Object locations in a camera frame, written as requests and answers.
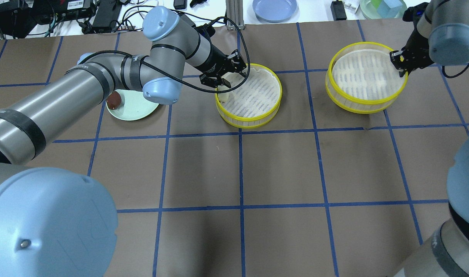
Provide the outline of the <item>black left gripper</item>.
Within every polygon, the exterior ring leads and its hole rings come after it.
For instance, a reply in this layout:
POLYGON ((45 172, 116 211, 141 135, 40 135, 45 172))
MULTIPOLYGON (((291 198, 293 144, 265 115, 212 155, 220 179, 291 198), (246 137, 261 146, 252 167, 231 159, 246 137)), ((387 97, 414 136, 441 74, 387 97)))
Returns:
POLYGON ((211 45, 207 59, 198 66, 198 70, 202 72, 199 79, 201 83, 212 83, 213 88, 224 86, 231 89, 232 85, 223 78, 224 74, 236 73, 236 76, 240 78, 239 83, 245 83, 250 74, 250 70, 246 68, 247 65, 238 49, 226 55, 217 46, 211 45))

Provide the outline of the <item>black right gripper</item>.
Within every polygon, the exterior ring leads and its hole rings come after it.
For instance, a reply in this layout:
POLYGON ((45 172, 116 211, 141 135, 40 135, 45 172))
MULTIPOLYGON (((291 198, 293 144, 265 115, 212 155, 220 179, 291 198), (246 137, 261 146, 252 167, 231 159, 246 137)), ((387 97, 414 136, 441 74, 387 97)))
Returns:
POLYGON ((429 56, 428 39, 416 29, 411 33, 406 45, 401 50, 391 51, 389 56, 391 63, 398 70, 399 77, 405 77, 434 63, 429 56))

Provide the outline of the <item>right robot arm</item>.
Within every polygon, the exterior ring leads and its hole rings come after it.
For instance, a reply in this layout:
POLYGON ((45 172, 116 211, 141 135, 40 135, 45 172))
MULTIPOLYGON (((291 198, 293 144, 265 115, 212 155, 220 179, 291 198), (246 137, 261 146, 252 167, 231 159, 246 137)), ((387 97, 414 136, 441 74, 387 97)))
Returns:
MULTIPOLYGON (((405 46, 391 51, 391 63, 406 73, 437 64, 445 78, 449 65, 469 68, 469 0, 432 0, 409 8, 403 21, 414 24, 405 46)), ((389 277, 469 277, 469 136, 451 157, 446 175, 449 218, 389 277)))

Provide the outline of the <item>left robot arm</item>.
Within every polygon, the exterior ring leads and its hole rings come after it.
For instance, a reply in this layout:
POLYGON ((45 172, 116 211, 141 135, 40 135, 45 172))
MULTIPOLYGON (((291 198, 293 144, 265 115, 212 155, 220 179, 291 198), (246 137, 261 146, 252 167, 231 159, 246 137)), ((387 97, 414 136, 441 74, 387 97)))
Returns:
POLYGON ((109 191, 87 175, 27 167, 48 144, 116 90, 138 91, 148 102, 178 102, 185 64, 200 72, 194 87, 231 92, 250 75, 250 58, 224 54, 207 29, 164 6, 148 11, 148 55, 104 50, 81 56, 59 80, 0 109, 0 277, 102 277, 116 249, 118 213, 109 191))

